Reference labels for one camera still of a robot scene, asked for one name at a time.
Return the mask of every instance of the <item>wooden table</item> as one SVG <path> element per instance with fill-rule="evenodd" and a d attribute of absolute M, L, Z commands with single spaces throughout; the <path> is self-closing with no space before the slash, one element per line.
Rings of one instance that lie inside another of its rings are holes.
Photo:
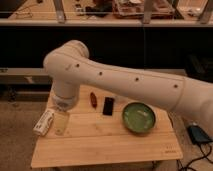
<path fill-rule="evenodd" d="M 91 106 L 94 92 L 98 107 Z M 114 97 L 113 116 L 102 114 L 106 96 Z M 148 134 L 134 135 L 122 123 L 122 110 L 133 100 L 94 87 L 81 86 L 78 104 L 69 112 L 63 135 L 56 135 L 57 118 L 45 137 L 39 137 L 32 168 L 159 161 L 182 158 L 167 113 L 154 108 L 156 124 Z M 52 106 L 49 98 L 47 107 Z"/>

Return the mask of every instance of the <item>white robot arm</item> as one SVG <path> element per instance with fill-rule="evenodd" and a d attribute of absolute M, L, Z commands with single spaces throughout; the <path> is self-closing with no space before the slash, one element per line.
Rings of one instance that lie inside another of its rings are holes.
<path fill-rule="evenodd" d="M 213 137 L 213 85 L 184 76 L 100 64 L 88 59 L 80 41 L 70 41 L 50 52 L 44 67 L 53 78 L 53 101 L 62 109 L 78 101 L 80 84 L 180 114 Z"/>

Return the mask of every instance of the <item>phone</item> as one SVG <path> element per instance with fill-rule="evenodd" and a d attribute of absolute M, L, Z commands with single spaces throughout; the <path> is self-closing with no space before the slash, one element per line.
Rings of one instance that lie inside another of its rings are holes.
<path fill-rule="evenodd" d="M 114 106 L 114 98 L 112 97 L 105 97 L 104 100 L 104 108 L 103 108 L 103 115 L 111 116 L 113 113 L 113 106 Z"/>

